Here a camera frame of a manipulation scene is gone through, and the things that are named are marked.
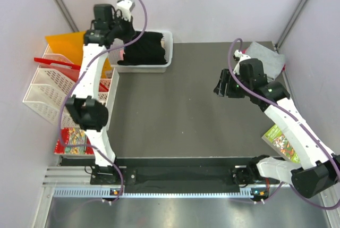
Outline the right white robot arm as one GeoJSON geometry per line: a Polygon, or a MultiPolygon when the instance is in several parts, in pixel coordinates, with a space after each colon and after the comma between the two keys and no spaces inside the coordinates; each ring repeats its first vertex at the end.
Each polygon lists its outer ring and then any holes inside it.
{"type": "Polygon", "coordinates": [[[318,140],[297,111],[286,88],[269,82],[262,61],[243,56],[234,70],[223,69],[214,93],[229,98],[249,97],[279,127],[299,158],[299,163],[268,155],[248,162],[248,177],[254,183],[272,178],[288,183],[309,199],[339,182],[339,155],[318,140]]]}

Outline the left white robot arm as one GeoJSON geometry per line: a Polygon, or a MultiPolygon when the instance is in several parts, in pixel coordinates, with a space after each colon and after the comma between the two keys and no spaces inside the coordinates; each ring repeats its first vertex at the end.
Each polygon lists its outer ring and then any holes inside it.
{"type": "Polygon", "coordinates": [[[116,183],[121,176],[115,165],[107,135],[108,108],[99,101],[99,84],[109,48],[115,39],[128,44],[135,36],[131,12],[134,3],[120,1],[116,6],[96,4],[94,19],[83,35],[83,58],[79,78],[66,96],[63,108],[67,109],[74,123],[85,132],[84,147],[93,149],[95,165],[92,176],[103,177],[108,183],[116,183]]]}

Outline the black t shirt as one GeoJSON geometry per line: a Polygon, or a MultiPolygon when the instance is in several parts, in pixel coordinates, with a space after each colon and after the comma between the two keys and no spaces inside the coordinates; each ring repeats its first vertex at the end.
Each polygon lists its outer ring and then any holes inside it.
{"type": "Polygon", "coordinates": [[[119,60],[118,65],[165,65],[165,49],[160,32],[146,31],[134,44],[124,48],[124,60],[119,60]]]}

